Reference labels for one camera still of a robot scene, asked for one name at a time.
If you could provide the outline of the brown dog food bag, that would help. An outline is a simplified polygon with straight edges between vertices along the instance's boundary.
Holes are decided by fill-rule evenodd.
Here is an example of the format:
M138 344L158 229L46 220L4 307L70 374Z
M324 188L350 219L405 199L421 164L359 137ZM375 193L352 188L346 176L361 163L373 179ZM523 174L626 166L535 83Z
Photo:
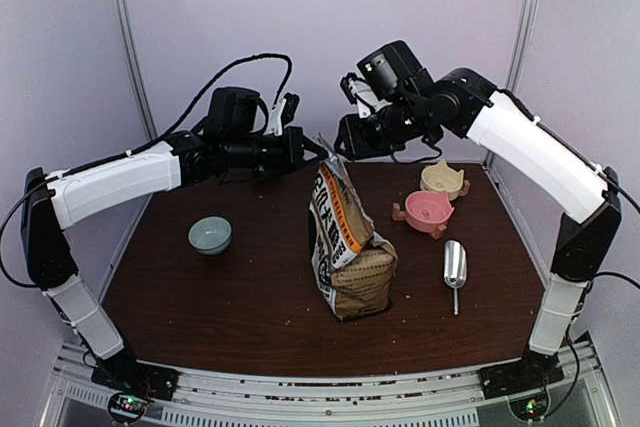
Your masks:
M316 286L340 322L369 317L391 307L398 266L392 243L365 212L344 162L324 139L308 207L308 237Z

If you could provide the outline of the silver metal food scoop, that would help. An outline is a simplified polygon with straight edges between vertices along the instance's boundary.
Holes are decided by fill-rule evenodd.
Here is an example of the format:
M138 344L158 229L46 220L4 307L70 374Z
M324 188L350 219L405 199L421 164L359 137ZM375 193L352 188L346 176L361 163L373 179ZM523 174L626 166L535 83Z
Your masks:
M444 245L445 284L453 290L453 315L459 315L459 289L467 280L467 254L463 245L456 240L448 240Z

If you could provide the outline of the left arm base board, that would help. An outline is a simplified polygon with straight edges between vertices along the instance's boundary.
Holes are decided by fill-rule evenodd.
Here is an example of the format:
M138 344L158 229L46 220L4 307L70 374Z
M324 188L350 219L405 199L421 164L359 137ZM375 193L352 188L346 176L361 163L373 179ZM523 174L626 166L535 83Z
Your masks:
M107 401L107 413L120 423L140 420L149 407L149 401L126 392L116 392Z

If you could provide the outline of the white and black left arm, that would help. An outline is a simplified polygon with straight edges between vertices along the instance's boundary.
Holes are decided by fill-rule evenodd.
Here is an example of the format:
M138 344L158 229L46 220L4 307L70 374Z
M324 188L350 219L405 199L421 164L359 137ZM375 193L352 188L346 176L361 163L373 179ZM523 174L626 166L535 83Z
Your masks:
M25 175L18 204L31 285L62 314L106 376L121 390L133 391L143 383L143 368L97 295L97 270L84 273L81 268L85 260L107 256L79 243L125 244L137 226L136 214L157 193L232 170L287 175L326 155L300 127L287 127L280 135L179 131L139 153L130 151L83 171L33 168Z

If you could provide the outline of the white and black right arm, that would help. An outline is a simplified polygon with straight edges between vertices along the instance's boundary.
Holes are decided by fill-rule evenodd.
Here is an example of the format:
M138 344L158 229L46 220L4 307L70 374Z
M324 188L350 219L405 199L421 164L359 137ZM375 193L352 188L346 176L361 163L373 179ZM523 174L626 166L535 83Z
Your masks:
M513 366L519 387L535 387L551 371L579 301L621 224L615 173L566 146L509 91L468 68L438 81L423 68L363 65L340 87L356 114L340 120L334 143L349 160L390 155L417 138L444 131L486 148L520 171L562 209L550 277L528 345Z

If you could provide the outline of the right arm base board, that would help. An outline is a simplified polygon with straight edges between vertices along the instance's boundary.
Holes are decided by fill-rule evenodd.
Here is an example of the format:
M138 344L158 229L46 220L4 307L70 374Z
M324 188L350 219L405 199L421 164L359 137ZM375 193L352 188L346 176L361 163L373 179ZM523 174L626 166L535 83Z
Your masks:
M512 399L509 401L509 409L512 415L524 422L537 421L544 417L550 407L550 397L545 392Z

